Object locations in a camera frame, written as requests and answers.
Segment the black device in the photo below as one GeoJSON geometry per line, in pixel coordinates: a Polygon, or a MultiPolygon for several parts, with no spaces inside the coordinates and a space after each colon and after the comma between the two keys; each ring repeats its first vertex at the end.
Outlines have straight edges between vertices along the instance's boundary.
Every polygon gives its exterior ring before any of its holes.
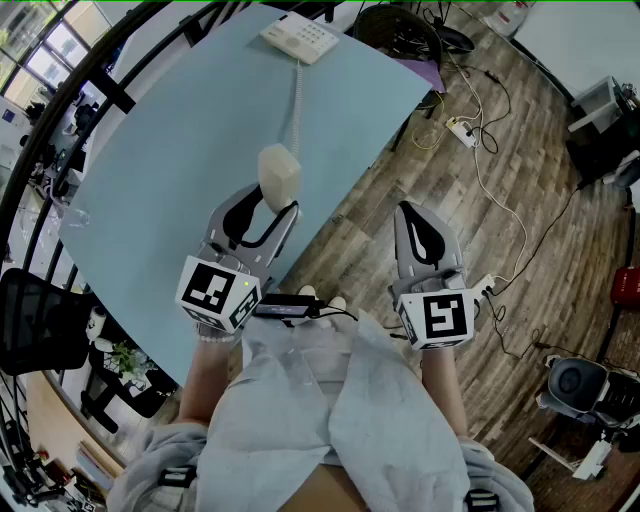
{"type": "Polygon", "coordinates": [[[313,318],[324,302],[310,295],[267,294],[258,303],[254,316],[263,318],[313,318]]]}

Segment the electrical outlet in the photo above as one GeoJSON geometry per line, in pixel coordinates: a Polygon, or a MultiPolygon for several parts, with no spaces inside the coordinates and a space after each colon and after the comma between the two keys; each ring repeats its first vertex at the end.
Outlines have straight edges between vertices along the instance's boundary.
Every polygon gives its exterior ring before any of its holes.
{"type": "Polygon", "coordinates": [[[477,300],[479,303],[484,300],[484,295],[482,292],[493,290],[496,282],[493,280],[489,274],[485,275],[480,281],[478,281],[473,288],[471,288],[471,292],[473,294],[473,299],[477,300]]]}

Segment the strap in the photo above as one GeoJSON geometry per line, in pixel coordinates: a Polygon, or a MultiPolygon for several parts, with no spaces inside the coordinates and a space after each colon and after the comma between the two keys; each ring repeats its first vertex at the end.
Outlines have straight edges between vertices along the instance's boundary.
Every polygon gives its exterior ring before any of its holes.
{"type": "Polygon", "coordinates": [[[497,512],[500,507],[498,495],[484,489],[472,489],[465,500],[469,512],[497,512]]]}
{"type": "Polygon", "coordinates": [[[179,468],[167,468],[162,471],[158,479],[158,485],[166,487],[188,488],[196,477],[195,466],[182,466],[179,468]]]}

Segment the black metal frame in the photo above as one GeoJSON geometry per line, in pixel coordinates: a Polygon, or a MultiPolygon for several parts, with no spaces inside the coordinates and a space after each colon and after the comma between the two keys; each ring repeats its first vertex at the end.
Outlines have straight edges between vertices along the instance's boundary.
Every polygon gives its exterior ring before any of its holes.
{"type": "MultiPolygon", "coordinates": [[[[42,45],[46,37],[58,26],[61,19],[69,11],[69,9],[77,3],[78,0],[71,0],[65,5],[63,9],[58,11],[56,16],[48,23],[44,30],[41,31],[38,40],[35,44],[32,44],[31,51],[25,52],[24,57],[25,64],[29,60],[33,52],[42,45]]],[[[64,183],[67,174],[69,172],[70,163],[73,156],[82,149],[82,146],[87,141],[89,135],[96,128],[98,123],[102,120],[104,115],[112,106],[117,106],[123,112],[127,113],[134,105],[135,102],[125,92],[127,86],[129,86],[133,80],[173,41],[181,36],[184,36],[191,46],[196,45],[201,41],[218,22],[222,24],[226,22],[234,13],[237,13],[250,5],[249,2],[234,2],[233,7],[226,10],[222,19],[220,14],[224,11],[224,6],[227,5],[222,2],[211,2],[203,7],[197,13],[188,16],[182,20],[178,27],[169,33],[164,39],[162,39],[154,48],[151,49],[132,69],[127,75],[120,80],[119,83],[113,81],[108,75],[104,73],[102,65],[113,54],[113,52],[120,47],[124,42],[141,26],[149,21],[155,14],[162,10],[168,2],[143,2],[135,9],[130,11],[127,16],[120,20],[115,26],[113,26],[103,37],[96,43],[93,48],[89,48],[89,53],[82,59],[80,64],[71,71],[69,77],[59,87],[58,91],[54,95],[52,101],[45,108],[42,116],[35,125],[23,151],[21,152],[18,161],[14,167],[13,173],[7,183],[5,194],[0,201],[0,246],[6,246],[9,239],[9,234],[13,224],[13,220],[16,212],[20,207],[20,199],[24,190],[26,189],[38,155],[41,154],[42,149],[48,144],[49,138],[53,134],[54,129],[58,125],[59,121],[64,116],[67,108],[78,96],[81,88],[87,81],[91,81],[98,87],[107,97],[104,103],[100,106],[96,114],[92,117],[89,124],[82,132],[79,133],[78,139],[74,143],[73,147],[67,152],[63,162],[60,165],[58,174],[52,185],[52,193],[55,193],[60,189],[64,183]],[[205,23],[204,27],[201,26],[201,20],[207,15],[211,15],[211,18],[205,23]]],[[[303,16],[310,18],[316,18],[322,14],[328,20],[333,19],[333,8],[340,2],[300,2],[300,3],[277,3],[273,5],[280,9],[287,11],[295,11],[303,16]]],[[[23,66],[19,64],[14,70],[17,70],[23,66]]],[[[3,88],[0,93],[4,93],[6,87],[3,88]]],[[[41,206],[40,213],[35,222],[31,238],[27,246],[24,262],[22,265],[23,270],[28,271],[33,260],[35,248],[37,246],[40,232],[44,226],[44,222],[49,214],[53,201],[50,196],[44,199],[44,203],[41,206]]],[[[45,276],[45,281],[51,282],[53,279],[55,269],[62,253],[63,244],[58,240],[51,257],[49,267],[45,276]]],[[[65,289],[70,290],[75,281],[78,269],[75,264],[72,266],[69,277],[65,284],[65,289]]],[[[16,310],[20,308],[20,299],[18,297],[18,304],[16,304],[16,310]]],[[[59,380],[62,382],[64,378],[64,372],[59,375],[59,380]]],[[[0,405],[0,437],[2,434],[2,426],[4,425],[4,418],[2,414],[2,405],[0,405]]]]}

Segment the person's arm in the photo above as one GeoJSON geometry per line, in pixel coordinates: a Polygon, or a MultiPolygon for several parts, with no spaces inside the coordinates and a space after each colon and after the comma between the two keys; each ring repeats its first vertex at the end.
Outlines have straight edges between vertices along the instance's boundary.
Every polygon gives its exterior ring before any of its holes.
{"type": "Polygon", "coordinates": [[[176,423],[208,426],[213,411],[227,388],[227,364],[231,343],[198,342],[182,391],[176,423]]]}
{"type": "Polygon", "coordinates": [[[456,374],[453,347],[422,353],[422,383],[457,436],[467,435],[467,415],[456,374]]]}

